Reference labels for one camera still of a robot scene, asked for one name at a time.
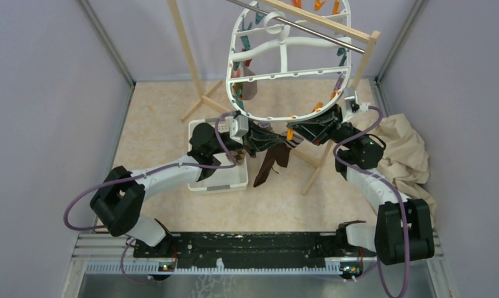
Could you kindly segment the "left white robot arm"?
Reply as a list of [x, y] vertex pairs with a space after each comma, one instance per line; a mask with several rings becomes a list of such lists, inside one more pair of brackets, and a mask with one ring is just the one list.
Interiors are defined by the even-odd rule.
[[249, 130], [235, 140], [229, 132], [219, 132], [218, 125], [197, 124], [189, 143], [191, 150], [177, 160], [157, 168], [129, 171], [114, 168], [96, 191], [90, 207], [113, 236], [128, 236], [148, 245], [158, 257], [171, 252], [172, 239], [158, 220], [141, 213], [143, 203], [174, 187], [210, 178], [217, 170], [228, 169], [217, 154], [244, 150], [253, 155], [285, 143], [286, 136], [250, 124]]

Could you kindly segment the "dark brown sock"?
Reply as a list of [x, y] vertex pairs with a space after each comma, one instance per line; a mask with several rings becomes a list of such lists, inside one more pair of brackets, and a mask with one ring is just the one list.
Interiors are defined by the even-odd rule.
[[298, 147], [303, 141], [303, 138], [294, 137], [292, 140], [286, 140], [285, 143], [278, 144], [268, 149], [254, 179], [253, 187], [258, 187], [267, 181], [274, 165], [278, 165], [282, 168], [288, 167], [291, 151]]

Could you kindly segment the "brown checkered sock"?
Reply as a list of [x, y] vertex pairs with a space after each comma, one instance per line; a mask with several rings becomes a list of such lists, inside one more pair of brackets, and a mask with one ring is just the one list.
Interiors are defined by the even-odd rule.
[[245, 162], [246, 152], [244, 150], [232, 151], [232, 155], [235, 158], [237, 165], [242, 165]]

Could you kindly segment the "white round clip hanger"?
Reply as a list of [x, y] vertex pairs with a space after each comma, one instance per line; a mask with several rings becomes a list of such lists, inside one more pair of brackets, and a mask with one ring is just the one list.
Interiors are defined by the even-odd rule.
[[[260, 9], [268, 12], [273, 11], [273, 8], [263, 3], [264, 1], [259, 2]], [[345, 8], [343, 1], [338, 1], [337, 6], [336, 10], [338, 11], [343, 11]], [[334, 11], [310, 12], [314, 12], [320, 16], [330, 16], [334, 13]], [[278, 32], [281, 31], [277, 28], [277, 25], [278, 21], [275, 19], [267, 21], [262, 16], [255, 14], [253, 11], [248, 11], [246, 17], [242, 20], [243, 30], [254, 29], [256, 30], [256, 33], [245, 36], [237, 36], [236, 38], [233, 38], [231, 35], [228, 64], [229, 55], [231, 53], [253, 50], [264, 43], [276, 40], [278, 38]], [[332, 31], [324, 27], [320, 27], [315, 24], [307, 24], [307, 27], [354, 45], [355, 40], [351, 40], [341, 34], [334, 34]], [[274, 46], [270, 50], [256, 55], [254, 58], [237, 62], [235, 64], [238, 68], [236, 73], [228, 73], [227, 67], [226, 77], [231, 76], [231, 78], [234, 79], [234, 82], [225, 85], [228, 100], [232, 104], [234, 110], [255, 121], [296, 122], [314, 118], [317, 114], [333, 107], [343, 97], [343, 89], [348, 87], [348, 83], [345, 83], [344, 79], [350, 79], [352, 76], [353, 66], [351, 56], [354, 53], [356, 52], [352, 52], [348, 49], [340, 48], [332, 44], [320, 48], [306, 45], [294, 45], [292, 41], [288, 41], [288, 71], [323, 70], [324, 72], [322, 74], [302, 74], [294, 77], [265, 79], [263, 77], [264, 75], [281, 72], [281, 53], [279, 47]], [[255, 75], [244, 77], [243, 66], [249, 67], [255, 72]], [[311, 112], [276, 112], [274, 114], [263, 114], [261, 109], [258, 109], [250, 104], [251, 100], [241, 101], [237, 104], [235, 98], [233, 97], [232, 85], [237, 82], [257, 81], [259, 91], [262, 85], [269, 86], [273, 81], [279, 81], [281, 79], [288, 81], [292, 81], [294, 79], [315, 79], [317, 77], [322, 78], [326, 75], [331, 76], [337, 81], [336, 86], [334, 86], [331, 91], [321, 92], [322, 98], [315, 101], [315, 109]]]

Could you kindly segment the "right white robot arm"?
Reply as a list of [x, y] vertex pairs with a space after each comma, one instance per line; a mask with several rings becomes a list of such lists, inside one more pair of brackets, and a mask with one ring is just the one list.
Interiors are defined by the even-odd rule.
[[429, 205], [424, 199], [412, 199], [399, 191], [378, 172], [385, 142], [370, 133], [371, 127], [359, 130], [345, 122], [340, 112], [334, 107], [316, 118], [287, 124], [288, 129], [314, 145], [334, 142], [336, 172], [362, 192], [377, 214], [375, 225], [362, 220], [340, 224], [336, 249], [351, 256], [364, 248], [375, 253], [384, 265], [433, 257]]

